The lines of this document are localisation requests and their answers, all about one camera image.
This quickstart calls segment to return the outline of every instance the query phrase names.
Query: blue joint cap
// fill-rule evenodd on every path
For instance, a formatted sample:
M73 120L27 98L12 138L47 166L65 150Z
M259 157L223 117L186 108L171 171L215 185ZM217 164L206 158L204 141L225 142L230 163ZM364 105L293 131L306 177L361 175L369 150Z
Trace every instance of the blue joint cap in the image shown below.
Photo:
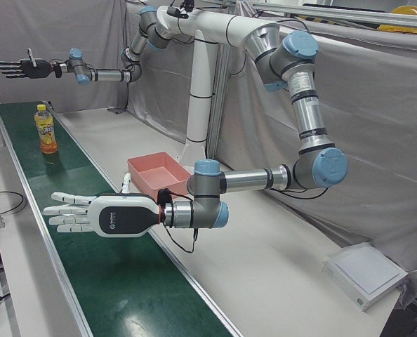
M287 87L288 87L288 84L285 81L265 84L265 89L268 93L272 93L273 91L278 91L280 89L287 88Z
M229 220L229 208L225 202L221 202L220 213L218 213L218 217L215 220L215 223L212 228L221 228L227 224Z
M194 163L194 172L202 176L219 176L220 162L213 159L202 159Z
M343 181L348 174L348 159L336 147L322 150L312 167L313 179L321 187L331 187Z
M318 53L319 46L311 34L302 30L295 30L286 35L282 46L293 56L309 60Z
M69 50L69 56L73 60L82 60L82 51L79 48L71 48Z
M141 8L140 15L147 12L157 12L157 7L155 6L145 6Z
M76 75L76 80L77 80L77 83L82 84L82 85L90 83L90 79L88 78L87 75L84 75L84 74Z
M151 47L152 49L154 49L155 51L162 51L163 50L162 48L159 48L159 47L154 46L152 43L150 43L149 40L147 40L147 45L149 47Z

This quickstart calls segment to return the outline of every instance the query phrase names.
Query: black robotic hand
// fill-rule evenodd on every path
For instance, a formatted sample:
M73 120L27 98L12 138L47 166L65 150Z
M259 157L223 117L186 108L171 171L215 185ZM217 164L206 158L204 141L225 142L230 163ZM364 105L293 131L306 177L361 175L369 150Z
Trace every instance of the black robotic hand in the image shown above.
M53 72L50 62L41 58L24 58L17 62L0 61L0 70L8 79L43 79Z

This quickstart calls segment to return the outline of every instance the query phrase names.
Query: plastic bottle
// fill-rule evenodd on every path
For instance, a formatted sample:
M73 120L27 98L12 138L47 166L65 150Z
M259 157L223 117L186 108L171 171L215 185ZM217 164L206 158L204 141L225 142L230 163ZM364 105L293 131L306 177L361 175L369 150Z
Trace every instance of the plastic bottle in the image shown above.
M40 150L46 154L56 152L58 146L54 136L53 115L46 110L45 104L37 105L34 120L40 136Z

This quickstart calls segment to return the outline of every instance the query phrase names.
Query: robotic arm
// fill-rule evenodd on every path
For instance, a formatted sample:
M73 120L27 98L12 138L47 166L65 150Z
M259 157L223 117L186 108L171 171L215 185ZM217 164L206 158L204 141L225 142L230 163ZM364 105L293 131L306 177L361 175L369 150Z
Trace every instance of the robotic arm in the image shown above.
M42 79L49 74L60 78L64 73L74 73L78 84L88 84L91 81L118 81L131 83L137 81L142 74L140 56L146 47L147 40L154 42L153 46L165 48L172 36L159 35L155 28L156 9L152 6L144 7L140 12L139 28L129 47L121 52L121 60L125 69L95 69L84 62L80 49L72 48L68 60L64 62L48 62L34 58L28 49L28 58L16 62L0 61L0 70L8 79Z
M158 223L194 229L223 227L229 211L227 204L220 200L222 193L327 188L339 184L346 176L347 159L327 137L319 112L313 81L318 45L310 34L295 31L279 43L279 25L275 22L198 10L182 18L176 15L176 9L160 7L157 24L148 28L140 25L140 37L137 36L140 42L135 45L144 45L147 35L153 46L165 48L173 34L187 34L208 45L224 43L244 48L254 60L267 90L289 88L301 140L299 159L290 166L282 164L277 168L230 172L221 172L215 160L199 160L194 165L194 175L187 182L193 200L172 202L169 193L162 190L157 203L143 194L126 193L85 199L84 203L90 206L83 218L74 215L82 212L82 206L45 209L45 215L69 213L50 219L51 225L59 225L59 231L95 231L104 237L137 237ZM125 49L124 55L136 62L132 50L132 46ZM53 194L53 199L63 202L75 202L79 198Z

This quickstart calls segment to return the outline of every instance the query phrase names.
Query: yellow hard hat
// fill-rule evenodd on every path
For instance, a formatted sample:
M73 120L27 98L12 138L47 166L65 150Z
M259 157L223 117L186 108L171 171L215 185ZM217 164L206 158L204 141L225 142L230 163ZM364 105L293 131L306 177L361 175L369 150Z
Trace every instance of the yellow hard hat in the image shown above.
M417 6L400 6L391 11L392 14L417 15ZM417 28L380 25L378 30L383 32L399 32L417 34Z

